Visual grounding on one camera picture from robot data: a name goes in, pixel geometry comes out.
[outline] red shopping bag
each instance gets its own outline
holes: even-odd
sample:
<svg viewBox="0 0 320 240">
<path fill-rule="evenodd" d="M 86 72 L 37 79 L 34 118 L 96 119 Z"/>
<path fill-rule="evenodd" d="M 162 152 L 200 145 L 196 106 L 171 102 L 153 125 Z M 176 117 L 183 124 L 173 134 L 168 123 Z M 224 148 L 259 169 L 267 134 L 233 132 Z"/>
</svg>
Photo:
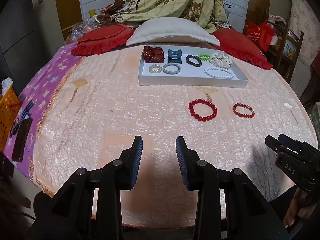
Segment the red shopping bag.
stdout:
<svg viewBox="0 0 320 240">
<path fill-rule="evenodd" d="M 260 26 L 249 22 L 247 32 L 245 34 L 250 41 L 256 44 L 262 51 L 267 51 L 274 35 L 273 29 L 265 21 Z"/>
</svg>

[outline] white bead bracelet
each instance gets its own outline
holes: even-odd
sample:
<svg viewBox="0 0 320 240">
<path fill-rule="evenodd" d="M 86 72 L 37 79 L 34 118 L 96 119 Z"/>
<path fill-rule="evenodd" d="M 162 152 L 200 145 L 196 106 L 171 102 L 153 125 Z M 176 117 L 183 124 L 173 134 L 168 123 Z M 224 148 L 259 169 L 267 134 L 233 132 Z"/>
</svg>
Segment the white bead bracelet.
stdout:
<svg viewBox="0 0 320 240">
<path fill-rule="evenodd" d="M 211 70 L 211 69 L 212 69 L 212 70 L 221 70 L 221 71 L 223 71 L 223 72 L 228 73 L 229 75 L 224 75 L 224 76 L 223 76 L 223 75 L 214 75 L 214 74 L 208 72 L 208 70 Z M 210 67 L 205 68 L 205 69 L 204 69 L 204 72 L 205 72 L 209 77 L 213 77 L 213 78 L 225 78 L 225 79 L 229 79 L 229 78 L 233 78 L 233 77 L 234 77 L 233 73 L 231 73 L 230 70 L 225 69 L 225 68 L 223 68 L 223 67 L 210 66 Z"/>
</svg>

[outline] red ruffled cushion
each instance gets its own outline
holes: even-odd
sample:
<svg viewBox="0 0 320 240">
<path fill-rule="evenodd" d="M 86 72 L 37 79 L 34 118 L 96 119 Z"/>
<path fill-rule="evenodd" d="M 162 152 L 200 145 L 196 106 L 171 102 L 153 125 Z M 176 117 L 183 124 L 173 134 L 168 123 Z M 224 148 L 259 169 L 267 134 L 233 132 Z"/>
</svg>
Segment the red ruffled cushion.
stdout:
<svg viewBox="0 0 320 240">
<path fill-rule="evenodd" d="M 232 30 L 221 28 L 212 33 L 219 41 L 220 46 L 212 45 L 229 55 L 246 61 L 252 65 L 270 70 L 272 65 L 267 61 L 262 51 L 245 35 Z"/>
<path fill-rule="evenodd" d="M 78 45 L 71 51 L 71 55 L 89 56 L 102 54 L 124 45 L 133 32 L 132 29 L 122 24 L 95 29 L 78 39 Z"/>
</svg>

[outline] floral comforter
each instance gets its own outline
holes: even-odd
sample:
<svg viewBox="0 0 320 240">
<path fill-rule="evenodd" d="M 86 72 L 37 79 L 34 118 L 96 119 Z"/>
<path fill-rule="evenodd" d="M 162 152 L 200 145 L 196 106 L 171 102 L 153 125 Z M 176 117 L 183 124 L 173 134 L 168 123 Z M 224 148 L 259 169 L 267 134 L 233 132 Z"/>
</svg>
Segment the floral comforter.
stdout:
<svg viewBox="0 0 320 240">
<path fill-rule="evenodd" d="M 182 17 L 209 33 L 216 30 L 217 24 L 227 22 L 223 0 L 115 0 L 106 14 L 120 23 L 163 16 Z"/>
</svg>

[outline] human hand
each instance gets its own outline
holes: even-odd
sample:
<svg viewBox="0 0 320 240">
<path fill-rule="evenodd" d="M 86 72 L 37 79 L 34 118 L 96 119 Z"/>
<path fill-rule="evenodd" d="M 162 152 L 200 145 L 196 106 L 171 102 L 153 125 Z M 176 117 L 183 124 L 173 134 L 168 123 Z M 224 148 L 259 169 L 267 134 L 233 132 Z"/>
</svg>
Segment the human hand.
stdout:
<svg viewBox="0 0 320 240">
<path fill-rule="evenodd" d="M 307 195 L 308 193 L 305 193 L 300 188 L 297 188 L 293 196 L 293 199 L 290 203 L 290 206 L 287 210 L 287 213 L 283 219 L 283 224 L 285 228 L 293 225 L 297 215 L 302 219 L 308 219 L 310 217 L 317 203 L 301 208 L 301 202 L 304 201 L 304 198 Z"/>
</svg>

